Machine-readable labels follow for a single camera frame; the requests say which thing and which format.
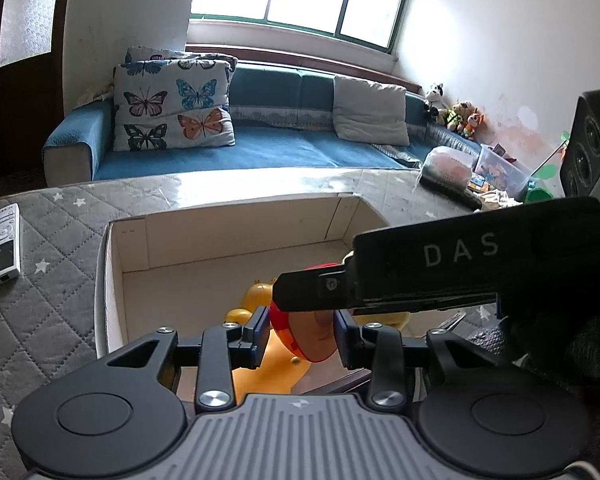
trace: ribbed gray panel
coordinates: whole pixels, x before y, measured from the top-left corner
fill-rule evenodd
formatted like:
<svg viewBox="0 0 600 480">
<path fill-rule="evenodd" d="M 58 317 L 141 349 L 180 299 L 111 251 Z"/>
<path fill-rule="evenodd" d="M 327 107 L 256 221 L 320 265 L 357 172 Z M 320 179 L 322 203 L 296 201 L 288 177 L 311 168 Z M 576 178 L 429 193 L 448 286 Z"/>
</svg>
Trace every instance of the ribbed gray panel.
<svg viewBox="0 0 600 480">
<path fill-rule="evenodd" d="M 396 415 L 354 396 L 248 396 L 203 415 L 180 447 L 134 480 L 464 480 Z"/>
</svg>

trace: sofa backrest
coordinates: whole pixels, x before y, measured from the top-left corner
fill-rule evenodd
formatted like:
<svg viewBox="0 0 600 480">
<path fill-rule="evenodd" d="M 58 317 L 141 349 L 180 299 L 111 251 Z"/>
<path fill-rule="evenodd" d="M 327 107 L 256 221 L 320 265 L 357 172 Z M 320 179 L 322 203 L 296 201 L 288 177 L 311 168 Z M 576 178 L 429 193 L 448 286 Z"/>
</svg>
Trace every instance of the sofa backrest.
<svg viewBox="0 0 600 480">
<path fill-rule="evenodd" d="M 239 62 L 229 88 L 235 124 L 333 131 L 333 74 Z M 407 92 L 408 124 L 424 126 L 423 98 Z"/>
</svg>

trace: yellow toy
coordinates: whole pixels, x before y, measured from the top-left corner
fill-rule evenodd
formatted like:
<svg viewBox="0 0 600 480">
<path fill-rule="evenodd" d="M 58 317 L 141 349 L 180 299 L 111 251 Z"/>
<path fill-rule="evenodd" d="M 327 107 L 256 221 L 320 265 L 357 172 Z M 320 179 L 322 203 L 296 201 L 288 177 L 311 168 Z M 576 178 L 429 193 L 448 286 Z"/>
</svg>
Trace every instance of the yellow toy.
<svg viewBox="0 0 600 480">
<path fill-rule="evenodd" d="M 273 297 L 273 282 L 275 281 L 261 283 L 259 280 L 256 280 L 253 282 L 253 285 L 244 293 L 240 307 L 253 314 L 259 306 L 269 306 Z"/>
<path fill-rule="evenodd" d="M 227 313 L 224 321 L 245 324 L 250 317 L 251 312 L 234 308 Z M 238 368 L 232 372 L 235 400 L 242 402 L 245 394 L 290 394 L 291 388 L 307 373 L 310 366 L 309 361 L 287 350 L 276 331 L 271 330 L 260 367 L 255 370 Z"/>
<path fill-rule="evenodd" d="M 359 325 L 364 325 L 366 323 L 378 322 L 383 325 L 389 325 L 398 330 L 402 330 L 409 320 L 411 319 L 411 314 L 409 312 L 392 312 L 390 314 L 364 314 L 361 316 L 354 316 L 353 319 L 356 320 L 356 323 Z"/>
</svg>

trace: white cable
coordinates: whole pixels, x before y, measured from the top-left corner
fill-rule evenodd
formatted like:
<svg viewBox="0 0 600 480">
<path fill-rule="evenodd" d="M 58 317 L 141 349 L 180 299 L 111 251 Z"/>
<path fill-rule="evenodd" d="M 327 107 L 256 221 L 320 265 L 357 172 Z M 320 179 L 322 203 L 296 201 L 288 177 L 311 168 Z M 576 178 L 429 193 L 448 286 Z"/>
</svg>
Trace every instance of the white cable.
<svg viewBox="0 0 600 480">
<path fill-rule="evenodd" d="M 567 467 L 565 467 L 564 470 L 567 471 L 567 469 L 573 469 L 575 467 L 584 469 L 584 471 L 586 471 L 587 473 L 589 473 L 591 475 L 593 480 L 600 480 L 600 472 L 596 469 L 596 467 L 592 463 L 586 462 L 585 460 L 578 460 L 577 462 L 573 462 L 573 463 L 569 464 Z"/>
</svg>

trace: cardboard box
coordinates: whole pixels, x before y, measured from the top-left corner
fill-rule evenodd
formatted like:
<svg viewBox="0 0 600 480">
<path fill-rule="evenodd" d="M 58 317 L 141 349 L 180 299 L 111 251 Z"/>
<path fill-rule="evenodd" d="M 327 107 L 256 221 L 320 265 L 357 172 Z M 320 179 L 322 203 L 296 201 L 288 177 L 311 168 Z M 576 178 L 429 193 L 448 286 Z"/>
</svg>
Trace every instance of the cardboard box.
<svg viewBox="0 0 600 480">
<path fill-rule="evenodd" d="M 161 326 L 175 328 L 181 337 L 199 336 L 240 306 L 254 280 L 268 282 L 282 272 L 339 262 L 354 236 L 386 225 L 367 202 L 342 193 L 223 203 L 112 222 L 96 280 L 98 357 Z M 418 314 L 412 322 L 421 331 L 452 315 Z M 348 373 L 335 354 L 313 364 L 294 392 Z M 195 377 L 195 368 L 182 371 L 181 399 L 191 399 Z"/>
</svg>

